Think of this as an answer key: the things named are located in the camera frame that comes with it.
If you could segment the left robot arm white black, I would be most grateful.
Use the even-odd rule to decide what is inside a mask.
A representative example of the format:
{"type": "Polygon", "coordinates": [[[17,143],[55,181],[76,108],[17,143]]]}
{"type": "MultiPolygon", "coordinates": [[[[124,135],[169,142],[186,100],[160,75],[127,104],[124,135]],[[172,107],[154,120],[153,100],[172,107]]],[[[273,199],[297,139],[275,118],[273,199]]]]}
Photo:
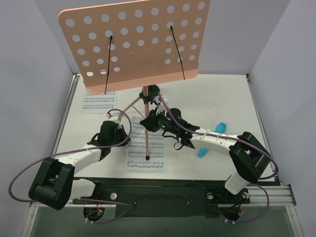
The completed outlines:
{"type": "Polygon", "coordinates": [[[104,121],[100,132],[79,153],[45,158],[29,189],[30,199],[55,210],[62,209],[69,200],[85,198],[90,203],[101,199],[100,184],[89,177],[76,178],[75,174],[104,159],[112,147],[125,146],[130,138],[120,122],[104,121]]]}

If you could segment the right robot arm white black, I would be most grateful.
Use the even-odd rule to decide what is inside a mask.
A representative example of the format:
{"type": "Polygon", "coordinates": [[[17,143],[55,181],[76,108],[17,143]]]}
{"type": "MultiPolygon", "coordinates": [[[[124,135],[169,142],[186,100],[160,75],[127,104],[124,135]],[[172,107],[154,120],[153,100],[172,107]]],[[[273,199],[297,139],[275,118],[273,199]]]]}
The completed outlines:
{"type": "Polygon", "coordinates": [[[225,182],[220,191],[221,198],[231,202],[248,184],[256,183],[271,162],[269,153],[250,132],[242,135],[224,135],[209,132],[192,125],[181,116],[177,108],[169,112],[157,113],[151,110],[140,124],[150,132],[163,130],[172,134],[172,138],[182,146],[192,149],[207,149],[230,157],[236,172],[225,182]]]}

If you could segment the pink perforated music stand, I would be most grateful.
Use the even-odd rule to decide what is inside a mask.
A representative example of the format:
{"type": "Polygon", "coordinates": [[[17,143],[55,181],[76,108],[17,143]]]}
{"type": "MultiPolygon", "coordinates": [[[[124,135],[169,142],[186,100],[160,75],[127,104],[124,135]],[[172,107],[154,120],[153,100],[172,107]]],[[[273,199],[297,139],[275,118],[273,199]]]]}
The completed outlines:
{"type": "Polygon", "coordinates": [[[193,79],[208,0],[138,0],[62,10],[58,22],[83,77],[97,95],[193,79]]]}

